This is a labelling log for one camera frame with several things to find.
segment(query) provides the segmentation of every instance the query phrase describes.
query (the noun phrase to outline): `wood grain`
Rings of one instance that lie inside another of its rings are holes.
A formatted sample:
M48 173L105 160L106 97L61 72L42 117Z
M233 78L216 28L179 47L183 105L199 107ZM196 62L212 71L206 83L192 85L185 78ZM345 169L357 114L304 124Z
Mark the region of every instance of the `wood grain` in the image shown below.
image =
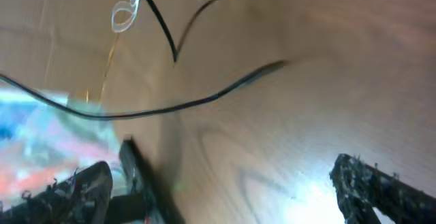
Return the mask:
M155 0L176 39L204 1ZM104 101L163 107L289 60L215 103L116 130L140 142L188 223L343 223L328 177L339 153L436 195L435 2L223 0L201 15L175 66L142 3Z

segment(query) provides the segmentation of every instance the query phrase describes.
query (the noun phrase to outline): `black wire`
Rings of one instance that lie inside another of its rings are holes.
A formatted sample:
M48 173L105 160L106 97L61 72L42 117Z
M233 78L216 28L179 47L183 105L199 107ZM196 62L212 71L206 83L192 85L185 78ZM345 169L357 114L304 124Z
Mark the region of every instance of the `black wire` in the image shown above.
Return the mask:
M52 106L54 108L57 108L59 110L62 110L64 112L67 112L69 114L73 114L75 116L79 116L82 118L86 118L89 120L97 120L97 121L115 121L115 120L127 120L127 119L133 119L133 118L140 118L143 116L152 116L152 115L158 115L158 114L165 114L169 112L176 112L179 110L187 109L190 107L206 104L209 102L212 102L216 99L219 99L220 97L223 97L224 95L227 95L231 91L236 90L237 88L241 88L247 84L250 84L251 82L257 80L258 78L261 78L265 76L266 74L269 74L273 71L276 71L278 69L281 69L286 65L285 61L276 61L264 66L259 67L258 69L252 71L250 74L246 75L245 77L241 78L240 80L236 81L235 83L231 84L227 88L223 89L222 91L219 91L218 93L215 93L214 95L205 97L203 99L198 99L195 101L190 101L187 103L182 103L179 105L171 106L168 108L161 108L156 110L145 110L141 112L130 112L130 113L120 113L120 114L89 114L85 112L80 112L72 108L68 108L67 106L64 106L60 103L57 103L45 96L43 96L41 93L34 91L28 87L26 87L23 84L20 84L19 82L9 78L8 76L4 74L0 74L0 80L15 86L16 88L19 88L20 90L26 92L33 98L40 100L41 102Z
M172 36L170 33L170 30L168 29L164 18L162 17L162 15L160 14L159 10L157 9L157 6L155 5L155 2L153 0L146 0L147 3L149 4L150 8L152 9L153 13L155 13L157 21L159 22L159 24L161 25L163 32L165 33L165 36L168 40L168 43L171 47L171 52L172 52L172 58L174 62L177 62L178 59L178 54L180 53L183 44L185 43L186 37L188 35L188 32L191 30L193 23L195 22L195 20L197 19L197 17L208 7L210 6L212 3L218 1L218 0L208 0L206 3L204 3L198 10L197 12L195 12L195 14L192 16L191 20L188 22L188 24L185 27L185 30L182 33L182 37L180 38L180 41L178 43L178 46L176 48L176 46L174 45L174 41L172 40Z
M193 23L196 21L197 17L212 3L216 2L218 0L208 0L206 3L204 3L191 17L191 20L188 22L188 24L185 27L185 30L182 33L182 37L180 38L180 41L178 42L177 46L177 57L178 54L181 52L183 44L185 43L186 37L188 35L188 32L191 30Z
M153 2L153 0L146 0L146 1L149 4L149 6L150 6L151 10L153 11L153 13L155 13L157 21L159 22L159 24L162 27L163 33L165 33L166 39L168 40L168 43L170 44L170 47L171 47L172 58L173 58L174 62L176 62L177 61L177 49L176 49L176 46L174 45L174 41L172 40L172 36L171 36L170 30L166 26L164 18L162 17L161 13L157 9L157 6L155 5L155 2Z

